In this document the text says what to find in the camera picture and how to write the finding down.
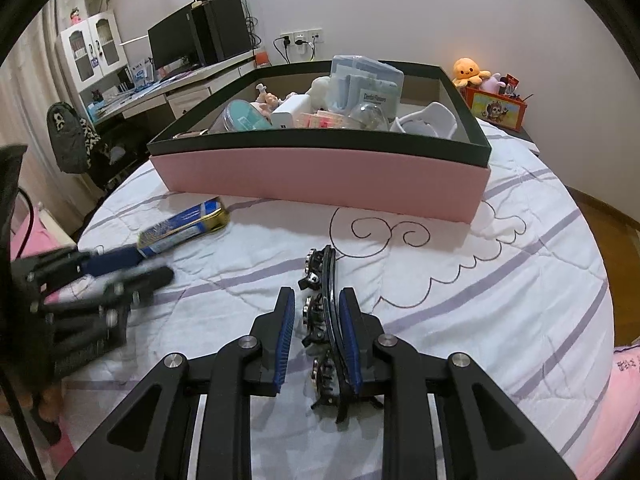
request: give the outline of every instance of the pink box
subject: pink box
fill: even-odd
[[[491,146],[437,66],[389,62],[404,73],[402,106],[440,102],[456,117],[453,139],[348,129],[275,128],[178,137],[207,130],[232,99],[261,82],[305,92],[331,62],[249,72],[168,126],[149,145],[170,191],[273,198],[470,223],[489,179]]]
[[[238,148],[151,157],[170,191],[274,198],[471,223],[490,170],[398,153]]]

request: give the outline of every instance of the leopard print fabric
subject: leopard print fabric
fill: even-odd
[[[84,133],[84,146],[86,148],[86,158],[89,168],[91,167],[91,152],[94,146],[98,144],[98,153],[102,153],[104,156],[109,157],[109,149],[105,143],[102,142],[102,138],[95,132],[93,127],[87,122],[86,119],[80,118],[80,125],[82,126],[82,132]]]

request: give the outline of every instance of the backpack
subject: backpack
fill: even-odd
[[[55,103],[47,112],[47,130],[60,171],[86,173],[91,151],[102,140],[91,125],[67,103]]]

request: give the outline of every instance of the orange octopus plush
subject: orange octopus plush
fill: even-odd
[[[483,79],[491,77],[491,72],[480,70],[478,64],[468,57],[462,57],[453,64],[453,73],[453,84],[456,88],[464,88],[469,83],[479,85]]]

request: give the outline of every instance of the computer monitor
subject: computer monitor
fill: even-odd
[[[149,43],[156,70],[187,57],[199,63],[198,49],[191,33],[191,4],[176,10],[149,29]]]

